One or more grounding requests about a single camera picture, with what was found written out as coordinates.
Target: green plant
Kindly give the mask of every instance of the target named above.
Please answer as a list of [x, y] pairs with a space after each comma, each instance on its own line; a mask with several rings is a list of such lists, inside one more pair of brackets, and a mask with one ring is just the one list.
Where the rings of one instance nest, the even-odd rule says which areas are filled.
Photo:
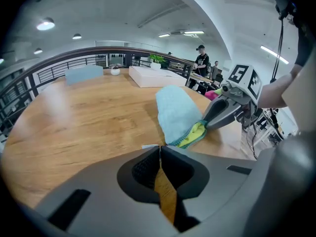
[[166, 62], [166, 60], [163, 57], [161, 57], [159, 55], [155, 55], [155, 54], [151, 54], [149, 56], [149, 58], [153, 59], [155, 63], [160, 63], [161, 64], [163, 62]]

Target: ceiling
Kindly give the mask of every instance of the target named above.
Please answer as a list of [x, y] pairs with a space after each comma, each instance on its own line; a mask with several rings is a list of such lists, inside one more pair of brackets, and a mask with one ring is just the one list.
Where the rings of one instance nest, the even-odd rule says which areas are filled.
[[[234, 22], [235, 50], [263, 57], [269, 54], [260, 49], [261, 45], [276, 51], [280, 21], [274, 0], [224, 2]], [[56, 26], [40, 32], [36, 25], [45, 17], [53, 18]], [[0, 69], [36, 58], [33, 51], [37, 47], [48, 51], [66, 45], [75, 33], [80, 33], [82, 40], [116, 40], [117, 32], [159, 39], [158, 35], [177, 30], [203, 30], [205, 34], [194, 42], [216, 42], [215, 30], [205, 26], [204, 19], [181, 0], [29, 0], [21, 7], [1, 48], [5, 62]], [[296, 57], [297, 41], [297, 29], [285, 20], [282, 56], [290, 62]]]

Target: white box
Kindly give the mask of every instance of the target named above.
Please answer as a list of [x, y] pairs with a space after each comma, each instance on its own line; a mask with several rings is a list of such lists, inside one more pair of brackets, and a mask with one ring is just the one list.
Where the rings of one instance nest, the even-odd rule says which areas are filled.
[[187, 82], [184, 77], [163, 69], [154, 70], [147, 67], [130, 66], [128, 73], [141, 88], [165, 87], [168, 85], [183, 87]]

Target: pink object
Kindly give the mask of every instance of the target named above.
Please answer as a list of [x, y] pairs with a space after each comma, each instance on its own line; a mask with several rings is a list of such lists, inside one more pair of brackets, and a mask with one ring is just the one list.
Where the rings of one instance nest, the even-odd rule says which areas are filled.
[[205, 96], [209, 100], [213, 101], [218, 95], [214, 92], [214, 90], [210, 90], [210, 91], [206, 92]]

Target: black railing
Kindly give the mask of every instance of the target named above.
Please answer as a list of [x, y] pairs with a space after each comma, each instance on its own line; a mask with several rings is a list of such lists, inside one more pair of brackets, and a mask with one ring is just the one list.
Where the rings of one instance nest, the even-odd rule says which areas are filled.
[[39, 87], [64, 76], [67, 69], [74, 67], [98, 65], [107, 68], [111, 65], [110, 55], [113, 58], [116, 54], [122, 58], [122, 66], [127, 68], [130, 65], [150, 67], [150, 61], [143, 61], [141, 57], [149, 57], [150, 54], [160, 55], [165, 60], [183, 65], [182, 71], [172, 68], [164, 69], [182, 75], [187, 79], [187, 82], [190, 78], [192, 62], [155, 51], [131, 47], [104, 46], [66, 52], [30, 67], [0, 92], [0, 130], [2, 134], [8, 135], [27, 104], [38, 96]]

